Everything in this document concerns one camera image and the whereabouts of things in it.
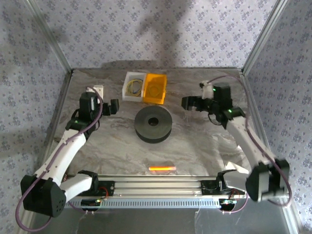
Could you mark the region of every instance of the metal frame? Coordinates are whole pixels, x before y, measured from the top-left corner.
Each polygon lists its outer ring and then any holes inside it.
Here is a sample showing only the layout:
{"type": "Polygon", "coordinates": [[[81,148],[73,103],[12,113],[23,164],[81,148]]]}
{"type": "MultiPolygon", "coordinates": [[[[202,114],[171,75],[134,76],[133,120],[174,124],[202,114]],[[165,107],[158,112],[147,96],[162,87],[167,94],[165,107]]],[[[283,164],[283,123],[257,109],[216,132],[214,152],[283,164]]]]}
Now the metal frame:
{"type": "MultiPolygon", "coordinates": [[[[79,208],[133,209],[133,208],[220,208],[219,199],[228,195],[202,195],[201,181],[215,180],[214,176],[184,175],[99,175],[99,181],[114,181],[114,195],[100,206],[81,206],[83,199],[101,199],[96,196],[77,196],[71,200],[79,208]]],[[[245,195],[233,195],[243,198],[245,195]]]]}
{"type": "MultiPolygon", "coordinates": [[[[255,103],[255,99],[254,99],[254,96],[252,94],[252,90],[251,90],[249,81],[248,81],[248,79],[245,78],[245,76],[242,73],[241,73],[240,78],[242,79],[244,85],[247,88],[247,91],[248,91],[247,94],[249,96],[249,100],[251,101],[250,112],[251,112],[251,117],[253,119],[253,125],[255,128],[255,131],[256,131],[258,137],[263,142],[263,144],[268,149],[270,149],[270,145],[268,143],[268,139],[267,139],[267,136],[265,134],[264,127],[263,127],[263,124],[262,124],[262,121],[260,118],[260,114],[258,112],[258,109],[256,108],[257,105],[255,103]]],[[[286,198],[280,198],[280,203],[285,203],[286,201],[287,201],[286,198]]],[[[287,208],[287,209],[283,208],[283,214],[284,214],[284,217],[285,217],[285,220],[287,222],[287,226],[288,226],[288,229],[290,230],[290,232],[292,234],[300,233],[302,231],[303,227],[302,227],[300,217],[298,215],[298,211],[297,211],[296,206],[293,202],[291,203],[291,206],[289,208],[287,208]]]]}
{"type": "MultiPolygon", "coordinates": [[[[50,155],[49,153],[53,150],[52,149],[53,137],[54,137],[55,131],[57,129],[57,125],[59,123],[60,114],[61,114],[61,111],[62,111],[62,108],[64,105],[64,101],[65,101],[66,96],[67,96],[67,91],[68,91],[68,87],[70,85],[71,77],[72,77],[72,71],[70,73],[68,73],[65,77],[64,84],[63,84],[63,87],[62,87],[61,92],[60,92],[61,95],[60,95],[60,97],[58,99],[58,103],[57,103],[58,109],[56,108],[56,113],[54,113],[55,118],[54,118],[54,122],[52,125],[52,129],[50,132],[47,133],[47,136],[46,136],[47,145],[45,148],[44,156],[41,159],[42,161],[45,161],[49,157],[49,155],[50,155]]],[[[22,223],[27,227],[31,227],[32,222],[33,222],[34,213],[24,210],[23,206],[21,206],[21,208],[20,208],[20,213],[21,213],[20,219],[21,219],[22,223]]],[[[18,226],[16,227],[14,232],[16,234],[27,234],[28,233],[28,232],[24,231],[23,229],[19,228],[18,226]]]]}
{"type": "Polygon", "coordinates": [[[49,27],[48,23],[46,22],[43,13],[40,10],[37,2],[35,0],[24,0],[28,9],[30,10],[31,14],[33,15],[35,21],[37,22],[38,26],[42,30],[45,38],[47,39],[48,43],[50,44],[52,50],[54,51],[56,57],[58,58],[59,62],[65,69],[67,73],[70,73],[72,68],[67,61],[65,54],[63,53],[62,49],[59,46],[57,39],[55,38],[51,28],[49,27]]]}
{"type": "Polygon", "coordinates": [[[246,76],[255,61],[257,60],[261,50],[263,49],[265,43],[267,42],[272,30],[277,24],[277,21],[282,14],[283,10],[285,9],[285,6],[287,5],[288,0],[278,0],[276,4],[274,5],[266,23],[264,24],[262,31],[255,42],[251,52],[249,53],[249,56],[242,68],[243,74],[246,76]]]}

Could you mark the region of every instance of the wire bundle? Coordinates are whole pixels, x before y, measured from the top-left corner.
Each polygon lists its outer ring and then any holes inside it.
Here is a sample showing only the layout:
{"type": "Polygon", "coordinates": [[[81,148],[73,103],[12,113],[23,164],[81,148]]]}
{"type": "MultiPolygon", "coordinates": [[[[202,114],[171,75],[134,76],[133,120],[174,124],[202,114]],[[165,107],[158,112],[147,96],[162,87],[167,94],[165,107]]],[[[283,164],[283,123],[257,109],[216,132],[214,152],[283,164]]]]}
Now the wire bundle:
{"type": "Polygon", "coordinates": [[[141,96],[142,87],[143,87],[143,80],[133,79],[130,82],[128,82],[126,90],[127,90],[128,95],[139,97],[141,96]],[[134,84],[137,84],[137,86],[139,87],[136,91],[135,91],[134,84]]]}

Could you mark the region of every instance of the white connector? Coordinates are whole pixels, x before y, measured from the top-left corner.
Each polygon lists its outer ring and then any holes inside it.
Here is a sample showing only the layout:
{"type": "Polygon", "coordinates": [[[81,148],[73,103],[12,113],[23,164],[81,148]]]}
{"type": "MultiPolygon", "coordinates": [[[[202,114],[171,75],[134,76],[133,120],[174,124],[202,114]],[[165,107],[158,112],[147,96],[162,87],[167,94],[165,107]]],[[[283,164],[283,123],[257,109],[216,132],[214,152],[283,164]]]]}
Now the white connector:
{"type": "MultiPolygon", "coordinates": [[[[100,85],[97,84],[95,86],[93,86],[93,88],[99,93],[99,95],[101,96],[101,98],[104,98],[104,85],[100,85]]],[[[87,92],[92,92],[95,93],[92,89],[87,88],[87,92]]]]}
{"type": "Polygon", "coordinates": [[[203,90],[202,99],[214,98],[213,85],[208,80],[202,81],[200,87],[203,90]]]}

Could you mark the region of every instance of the orange plastic tray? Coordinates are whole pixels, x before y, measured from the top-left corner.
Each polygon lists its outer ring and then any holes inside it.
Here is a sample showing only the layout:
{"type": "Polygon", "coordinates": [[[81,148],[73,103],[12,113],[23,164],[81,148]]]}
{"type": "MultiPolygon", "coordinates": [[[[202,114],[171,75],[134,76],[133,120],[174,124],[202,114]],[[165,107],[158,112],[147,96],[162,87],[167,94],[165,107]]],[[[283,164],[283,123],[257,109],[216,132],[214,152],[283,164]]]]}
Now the orange plastic tray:
{"type": "Polygon", "coordinates": [[[163,104],[166,96],[167,75],[152,74],[146,75],[143,102],[163,104]]]}

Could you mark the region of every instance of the yellow wire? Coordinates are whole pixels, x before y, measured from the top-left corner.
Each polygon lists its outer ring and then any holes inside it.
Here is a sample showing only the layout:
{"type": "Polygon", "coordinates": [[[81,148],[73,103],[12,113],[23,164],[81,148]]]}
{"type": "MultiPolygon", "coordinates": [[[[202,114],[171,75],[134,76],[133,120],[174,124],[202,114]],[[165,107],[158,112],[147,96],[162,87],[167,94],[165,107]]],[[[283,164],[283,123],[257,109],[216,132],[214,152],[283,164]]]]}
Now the yellow wire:
{"type": "Polygon", "coordinates": [[[141,79],[133,79],[130,82],[128,82],[128,84],[127,84],[127,93],[130,96],[139,97],[139,96],[141,96],[142,87],[143,87],[143,81],[141,79]],[[137,93],[135,93],[135,91],[133,89],[133,83],[135,83],[135,82],[139,84],[139,90],[137,93]]]}

